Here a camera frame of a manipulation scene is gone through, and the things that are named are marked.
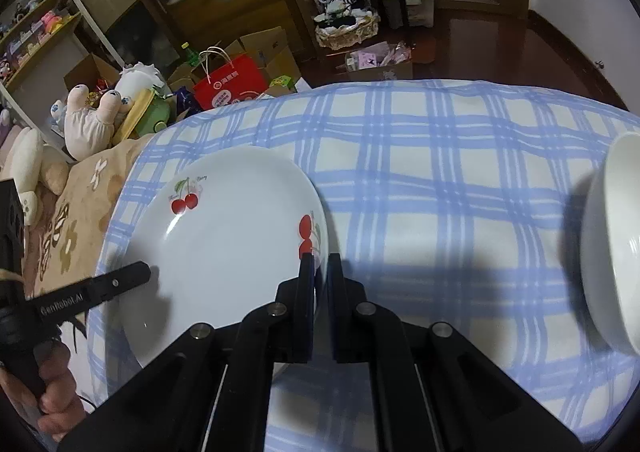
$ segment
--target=plastic bottle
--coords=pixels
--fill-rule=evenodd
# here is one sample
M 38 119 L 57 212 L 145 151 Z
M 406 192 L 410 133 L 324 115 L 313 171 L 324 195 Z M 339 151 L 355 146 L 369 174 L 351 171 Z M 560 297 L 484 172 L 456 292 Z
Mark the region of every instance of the plastic bottle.
M 191 67 L 196 67 L 200 63 L 200 58 L 198 54 L 189 47 L 189 43 L 185 42 L 182 44 L 182 49 L 184 50 L 185 55 L 187 56 L 187 63 Z

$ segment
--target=finger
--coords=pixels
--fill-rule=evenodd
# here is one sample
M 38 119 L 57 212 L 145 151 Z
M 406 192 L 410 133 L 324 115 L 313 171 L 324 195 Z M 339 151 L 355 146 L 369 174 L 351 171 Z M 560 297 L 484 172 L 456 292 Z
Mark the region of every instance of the finger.
M 68 369 L 47 385 L 46 392 L 40 398 L 40 408 L 46 414 L 64 412 L 76 396 L 76 380 Z
M 58 376 L 62 376 L 69 365 L 71 351 L 61 342 L 54 342 L 51 354 L 40 366 L 40 377 L 45 382 L 50 382 Z
M 0 386 L 12 402 L 23 403 L 24 405 L 32 407 L 38 406 L 36 397 L 31 391 L 14 375 L 9 374 L 3 368 L 0 368 Z
M 38 428 L 46 434 L 63 434 L 69 432 L 86 416 L 82 402 L 77 396 L 64 412 L 47 414 L 38 420 Z

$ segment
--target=bag handle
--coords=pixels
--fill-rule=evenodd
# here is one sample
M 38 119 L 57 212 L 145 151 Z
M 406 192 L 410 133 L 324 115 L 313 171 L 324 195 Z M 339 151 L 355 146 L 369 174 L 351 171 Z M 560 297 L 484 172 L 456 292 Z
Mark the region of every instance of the bag handle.
M 231 67 L 234 66 L 234 63 L 231 61 L 231 57 L 228 54 L 226 54 L 226 51 L 223 50 L 221 47 L 209 46 L 208 48 L 206 48 L 206 50 L 201 51 L 200 54 L 198 55 L 198 58 L 200 59 L 200 65 L 204 69 L 204 73 L 207 75 L 207 80 L 209 81 L 209 84 L 211 83 L 211 76 L 209 76 L 209 55 L 210 54 L 222 57 L 227 61 L 227 63 L 231 64 Z

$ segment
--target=stuffed toy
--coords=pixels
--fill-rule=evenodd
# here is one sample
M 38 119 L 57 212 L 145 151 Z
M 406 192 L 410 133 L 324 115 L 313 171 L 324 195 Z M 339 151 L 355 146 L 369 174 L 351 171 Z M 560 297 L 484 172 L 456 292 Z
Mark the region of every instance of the stuffed toy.
M 65 133 L 65 117 L 66 117 L 66 104 L 62 100 L 56 100 L 56 103 L 51 106 L 51 117 L 56 122 L 58 130 Z
M 14 14 L 14 26 L 18 24 L 22 19 L 24 19 L 28 13 L 29 13 L 29 10 L 25 8 L 23 5 L 21 5 L 20 3 L 16 4 L 15 14 Z
M 7 109 L 3 109 L 0 111 L 0 145 L 4 143 L 12 127 L 11 115 Z
M 160 72 L 153 64 L 145 66 L 142 62 L 138 62 L 132 68 L 123 69 L 121 75 L 115 87 L 122 96 L 120 112 L 129 112 L 143 89 L 164 86 Z
M 41 21 L 44 24 L 44 31 L 46 33 L 54 33 L 62 26 L 62 17 L 56 15 L 54 11 L 45 13 Z
M 0 180 L 13 179 L 24 211 L 24 225 L 34 226 L 42 214 L 42 206 L 35 193 L 40 180 L 59 196 L 69 177 L 69 165 L 52 146 L 42 143 L 40 132 L 26 127 L 16 137 L 0 172 Z
M 78 161 L 108 148 L 114 121 L 122 106 L 120 93 L 113 90 L 104 93 L 97 109 L 86 104 L 89 88 L 75 86 L 66 98 L 65 143 L 69 154 Z

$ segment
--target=wooden shelf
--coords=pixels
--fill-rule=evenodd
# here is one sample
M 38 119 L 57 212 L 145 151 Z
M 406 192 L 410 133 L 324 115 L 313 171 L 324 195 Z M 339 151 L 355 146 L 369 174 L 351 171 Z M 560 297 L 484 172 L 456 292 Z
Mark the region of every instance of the wooden shelf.
M 25 15 L 24 18 L 18 24 L 13 26 L 6 33 L 6 35 L 2 37 L 2 40 L 0 40 L 0 53 L 4 53 L 6 44 L 12 38 L 16 38 L 17 36 L 20 36 L 20 33 L 21 33 L 20 30 L 24 28 L 25 25 L 28 25 L 31 31 L 31 24 L 33 22 L 36 22 L 37 20 L 40 20 L 45 13 L 53 10 L 58 5 L 59 2 L 60 0 L 43 0 L 33 10 L 27 13 L 27 15 Z
M 33 66 L 37 65 L 47 53 L 49 53 L 53 48 L 56 47 L 60 41 L 66 36 L 72 34 L 76 29 L 76 26 L 80 22 L 82 15 L 80 13 L 76 13 L 71 19 L 66 21 L 59 29 L 56 30 L 55 33 L 49 37 L 44 44 L 41 44 L 40 47 L 34 51 L 28 60 L 24 63 L 24 65 L 18 69 L 14 76 L 5 84 L 6 90 L 10 93 L 13 93 L 16 88 L 22 83 L 22 81 L 28 76 L 29 71 Z

